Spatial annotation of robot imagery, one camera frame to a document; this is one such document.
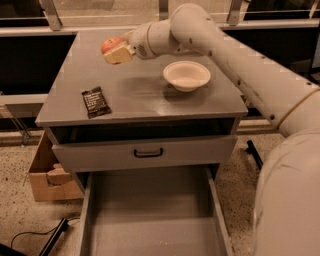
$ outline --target black packet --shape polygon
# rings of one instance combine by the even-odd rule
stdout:
[[[111,113],[111,108],[108,106],[100,86],[97,86],[90,91],[84,91],[82,92],[82,95],[88,110],[89,118]]]

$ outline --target white bowl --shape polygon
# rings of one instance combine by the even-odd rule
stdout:
[[[164,79],[177,90],[191,92],[205,85],[211,78],[210,71],[193,61],[177,61],[163,70]]]

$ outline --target floor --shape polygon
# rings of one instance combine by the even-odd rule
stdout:
[[[20,232],[47,232],[62,218],[80,216],[82,200],[35,202],[27,177],[29,165],[42,131],[32,131],[32,139],[21,147],[17,132],[0,133],[0,243],[10,246]],[[238,142],[230,160],[218,173],[216,185],[235,256],[252,255],[253,203],[259,170],[246,152],[252,140],[262,158],[283,137],[265,120],[240,123]],[[79,220],[69,222],[50,255],[73,255],[77,246]],[[24,234],[14,240],[13,248],[26,255],[38,255],[50,235]]]

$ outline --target desk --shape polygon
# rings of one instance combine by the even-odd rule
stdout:
[[[207,224],[212,223],[213,216],[219,215],[212,177],[203,171],[204,166],[210,164],[217,169],[228,161],[236,143],[239,121],[247,109],[236,88],[206,57],[162,56],[148,61],[135,58],[130,63],[116,66],[106,64],[100,54],[101,43],[124,32],[126,30],[79,32],[36,120],[48,134],[53,151],[66,171],[91,173],[82,216],[79,255],[99,255],[99,251],[108,248],[107,244],[112,245],[109,247],[112,255],[168,255],[174,252],[180,252],[177,255],[204,255],[206,248],[203,246],[206,247],[212,234],[211,226]],[[162,76],[162,70],[177,60],[193,60],[205,65],[211,72],[211,81],[193,92],[177,91]],[[88,119],[81,93],[96,86],[102,88],[112,113]],[[197,180],[195,173],[202,178]],[[155,182],[154,186],[143,186],[148,179]],[[141,190],[137,191],[136,186],[132,186],[134,181]],[[120,194],[119,187],[115,185],[117,182],[120,187],[124,186]],[[107,184],[115,190],[108,190]],[[168,191],[163,190],[166,187],[171,188],[169,196]],[[206,188],[206,191],[200,193],[201,198],[195,198],[201,188]],[[149,190],[153,200],[145,198]],[[109,198],[111,202],[118,200],[118,204],[111,207],[104,205],[103,195],[109,192],[114,195]],[[197,207],[199,202],[208,201],[208,192],[211,192],[210,205]],[[130,193],[135,193],[134,198],[141,200],[131,201]],[[100,198],[97,204],[92,203],[95,198]],[[162,207],[148,211],[147,205],[152,208],[152,202],[160,199]],[[127,210],[123,211],[121,205],[126,205],[124,208]],[[132,215],[130,209],[135,209],[135,214]],[[181,222],[185,217],[190,222]],[[164,218],[170,219],[166,219],[165,227],[170,228],[165,231],[160,225]],[[123,230],[123,221],[129,231]],[[136,225],[137,221],[144,223],[141,229]],[[101,243],[103,231],[100,227],[110,223],[113,227],[120,225],[114,230],[119,237],[115,235],[107,239],[112,235],[108,233],[102,235],[102,238],[106,237],[106,243]],[[158,237],[157,234],[155,238],[152,232],[148,234],[149,228],[154,227],[162,230],[163,236]],[[174,237],[185,234],[186,227],[196,233],[166,242],[169,247],[158,243],[159,239],[165,241],[170,234],[175,234]],[[200,232],[199,238],[197,232],[202,228],[205,230]],[[226,233],[223,218],[220,217],[215,229]],[[125,243],[120,239],[123,234],[126,234],[126,239],[140,237],[141,240]],[[192,237],[195,238],[193,248],[196,249],[190,250]],[[222,239],[224,246],[227,240]],[[215,250],[210,247],[207,253]]]

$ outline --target cardboard box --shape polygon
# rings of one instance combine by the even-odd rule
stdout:
[[[83,198],[83,193],[70,173],[58,164],[52,143],[44,133],[29,168],[29,179],[35,201]]]

